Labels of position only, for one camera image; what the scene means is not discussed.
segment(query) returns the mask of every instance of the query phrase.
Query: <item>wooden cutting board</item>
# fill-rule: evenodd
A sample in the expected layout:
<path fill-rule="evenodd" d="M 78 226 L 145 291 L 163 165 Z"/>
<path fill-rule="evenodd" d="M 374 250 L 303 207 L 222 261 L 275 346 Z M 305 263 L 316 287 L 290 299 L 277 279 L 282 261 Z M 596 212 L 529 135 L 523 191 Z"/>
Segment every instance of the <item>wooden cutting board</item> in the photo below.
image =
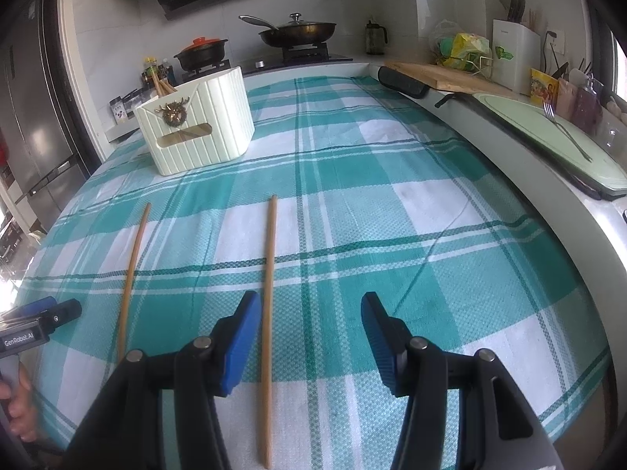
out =
<path fill-rule="evenodd" d="M 386 61 L 385 66 L 394 69 L 410 78 L 436 90 L 462 93 L 489 93 L 503 97 L 516 98 L 515 94 L 500 84 L 486 80 L 480 74 L 472 76 L 462 70 L 441 67 L 441 65 L 425 65 Z"/>

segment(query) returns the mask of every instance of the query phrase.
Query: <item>wall outlet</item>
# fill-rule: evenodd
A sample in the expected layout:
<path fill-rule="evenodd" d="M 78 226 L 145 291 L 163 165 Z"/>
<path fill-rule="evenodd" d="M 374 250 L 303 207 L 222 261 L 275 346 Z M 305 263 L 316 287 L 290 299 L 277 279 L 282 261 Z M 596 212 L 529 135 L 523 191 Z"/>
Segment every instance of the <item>wall outlet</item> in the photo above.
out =
<path fill-rule="evenodd" d="M 566 35 L 563 30 L 551 30 L 555 32 L 557 37 L 553 38 L 550 35 L 547 37 L 547 49 L 551 50 L 551 44 L 553 44 L 553 49 L 558 54 L 564 54 L 566 48 Z"/>

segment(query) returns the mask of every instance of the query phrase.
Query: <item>fork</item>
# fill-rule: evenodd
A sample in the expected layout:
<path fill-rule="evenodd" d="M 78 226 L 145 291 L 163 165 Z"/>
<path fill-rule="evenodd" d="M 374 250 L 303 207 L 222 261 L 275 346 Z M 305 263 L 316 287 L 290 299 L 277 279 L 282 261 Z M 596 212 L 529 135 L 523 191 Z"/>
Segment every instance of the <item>fork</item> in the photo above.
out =
<path fill-rule="evenodd" d="M 553 112 L 553 106 L 551 106 L 547 101 L 543 101 L 542 109 L 544 109 L 544 116 L 547 118 L 547 120 L 550 120 L 551 122 L 553 122 L 555 126 L 560 131 L 562 131 L 562 133 L 565 134 L 566 137 L 568 137 L 571 143 L 577 147 L 577 150 L 581 152 L 581 155 L 584 157 L 585 160 L 587 160 L 588 162 L 592 162 L 592 157 L 590 157 L 585 152 L 585 150 L 581 148 L 581 146 L 579 146 L 579 143 L 575 141 L 575 138 L 571 136 L 568 130 L 566 130 L 566 127 L 564 127 L 562 124 L 560 124 L 560 122 L 557 121 L 557 119 L 555 118 L 555 113 Z"/>

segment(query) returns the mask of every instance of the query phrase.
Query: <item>white storage box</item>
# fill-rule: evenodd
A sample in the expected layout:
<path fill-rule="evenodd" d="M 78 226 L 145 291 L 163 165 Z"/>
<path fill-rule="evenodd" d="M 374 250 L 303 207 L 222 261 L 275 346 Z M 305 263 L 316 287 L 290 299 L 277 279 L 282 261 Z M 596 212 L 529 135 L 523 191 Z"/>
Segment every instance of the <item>white storage box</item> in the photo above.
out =
<path fill-rule="evenodd" d="M 540 68 L 540 36 L 526 26 L 494 19 L 492 81 L 516 93 L 531 92 L 531 69 Z"/>
<path fill-rule="evenodd" d="M 159 173 L 218 164 L 246 152 L 255 127 L 239 67 L 176 89 L 135 110 Z"/>

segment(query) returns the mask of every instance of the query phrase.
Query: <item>yellow package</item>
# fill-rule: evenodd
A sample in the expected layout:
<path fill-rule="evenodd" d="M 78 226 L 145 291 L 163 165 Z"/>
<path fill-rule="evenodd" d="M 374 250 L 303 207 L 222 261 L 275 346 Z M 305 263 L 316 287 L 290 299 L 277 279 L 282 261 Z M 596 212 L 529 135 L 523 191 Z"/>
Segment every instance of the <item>yellow package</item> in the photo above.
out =
<path fill-rule="evenodd" d="M 445 59 L 442 65 L 461 71 L 476 72 L 480 66 L 481 56 L 492 58 L 490 41 L 488 39 L 474 34 L 457 34 L 455 39 L 453 39 L 451 57 Z"/>

